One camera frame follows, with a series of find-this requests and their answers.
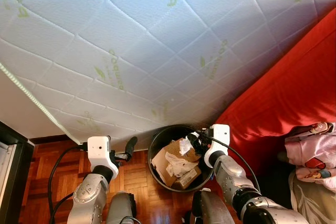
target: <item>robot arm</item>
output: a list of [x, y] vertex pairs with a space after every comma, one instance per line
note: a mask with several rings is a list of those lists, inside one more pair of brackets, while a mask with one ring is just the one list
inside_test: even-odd
[[118, 175], [121, 163], [128, 161], [133, 154], [137, 138], [133, 137], [126, 145], [125, 153], [115, 154], [110, 150], [109, 136], [88, 138], [88, 157], [92, 173], [73, 192], [73, 207], [68, 217], [68, 224], [99, 224], [106, 204], [109, 183]]
[[[214, 138], [229, 144], [228, 125], [215, 124], [211, 129], [213, 129]], [[214, 168], [214, 174], [222, 188], [225, 201], [233, 206], [238, 218], [244, 224], [308, 224], [298, 212], [286, 209], [263, 197], [251, 180], [246, 178], [244, 169], [232, 157], [227, 156], [226, 147], [212, 142], [204, 159], [209, 167]]]

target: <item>white wall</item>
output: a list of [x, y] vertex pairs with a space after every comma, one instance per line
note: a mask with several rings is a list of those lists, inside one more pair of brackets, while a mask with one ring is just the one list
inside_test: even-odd
[[64, 134], [0, 71], [0, 121], [26, 138]]

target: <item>parquet floor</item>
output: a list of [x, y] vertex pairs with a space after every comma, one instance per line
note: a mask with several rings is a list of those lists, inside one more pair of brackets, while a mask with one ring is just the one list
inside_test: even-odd
[[[59, 155], [66, 148], [74, 145], [72, 141], [35, 145], [19, 223], [49, 223], [47, 199], [49, 174]], [[131, 161], [120, 167], [118, 177], [110, 183], [103, 220], [106, 219], [111, 198], [120, 190], [134, 194], [137, 218], [143, 224], [180, 224], [181, 217], [190, 210], [193, 193], [174, 193], [159, 185], [150, 174], [146, 155], [146, 151], [135, 152]], [[54, 205], [73, 192], [89, 172], [90, 163], [86, 152], [72, 150], [66, 154], [53, 178]], [[208, 182], [206, 187], [222, 197], [222, 191], [215, 182]], [[55, 217], [56, 224], [67, 222], [71, 208], [72, 198], [66, 200], [58, 209]], [[229, 210], [235, 222], [241, 223], [233, 209], [229, 208]]]

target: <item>black wastebasket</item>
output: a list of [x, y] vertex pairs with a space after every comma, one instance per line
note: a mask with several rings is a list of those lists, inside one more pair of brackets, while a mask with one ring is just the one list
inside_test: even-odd
[[212, 169], [207, 167], [204, 163], [204, 159], [199, 159], [199, 168], [201, 170], [201, 174], [185, 189], [185, 190], [176, 190], [170, 187], [167, 187], [165, 183], [162, 182], [160, 176], [156, 172], [155, 168], [152, 166], [152, 158], [156, 156], [156, 154], [165, 146], [169, 145], [171, 140], [178, 140], [182, 137], [187, 136], [189, 133], [194, 132], [195, 130], [191, 127], [185, 125], [171, 125], [165, 127], [160, 132], [158, 132], [153, 137], [153, 141], [148, 149], [148, 166], [151, 174], [155, 178], [155, 180], [162, 185], [163, 187], [176, 191], [179, 193], [186, 193], [188, 191], [197, 190], [205, 185], [205, 183], [210, 179], [212, 174]]

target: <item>red fabric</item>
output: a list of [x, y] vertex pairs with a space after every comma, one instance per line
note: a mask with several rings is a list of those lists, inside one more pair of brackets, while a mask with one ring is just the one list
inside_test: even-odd
[[279, 136], [294, 126], [336, 122], [335, 17], [336, 9], [216, 122], [230, 126], [231, 147], [257, 174], [265, 171], [276, 160], [277, 153], [284, 150]]

